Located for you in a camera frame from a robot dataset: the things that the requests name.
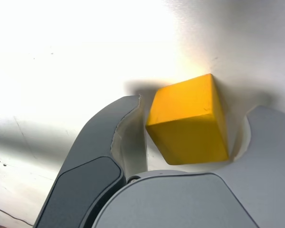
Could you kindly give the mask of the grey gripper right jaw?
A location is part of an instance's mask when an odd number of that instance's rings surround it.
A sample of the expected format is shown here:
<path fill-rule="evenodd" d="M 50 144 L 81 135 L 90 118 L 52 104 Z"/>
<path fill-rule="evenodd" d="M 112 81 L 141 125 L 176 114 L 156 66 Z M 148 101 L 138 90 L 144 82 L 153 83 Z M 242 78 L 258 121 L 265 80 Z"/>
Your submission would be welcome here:
<path fill-rule="evenodd" d="M 250 142 L 215 171 L 143 172 L 114 194 L 95 228 L 285 228 L 285 113 L 247 114 Z"/>

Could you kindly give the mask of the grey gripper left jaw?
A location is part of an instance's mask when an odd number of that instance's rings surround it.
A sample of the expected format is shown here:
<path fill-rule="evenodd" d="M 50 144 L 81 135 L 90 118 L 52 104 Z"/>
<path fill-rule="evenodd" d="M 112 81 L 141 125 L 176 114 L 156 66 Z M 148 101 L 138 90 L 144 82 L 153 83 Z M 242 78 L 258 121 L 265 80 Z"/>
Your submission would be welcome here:
<path fill-rule="evenodd" d="M 141 96 L 122 97 L 94 115 L 74 141 L 35 222 L 37 228 L 90 228 L 106 202 L 145 172 Z"/>

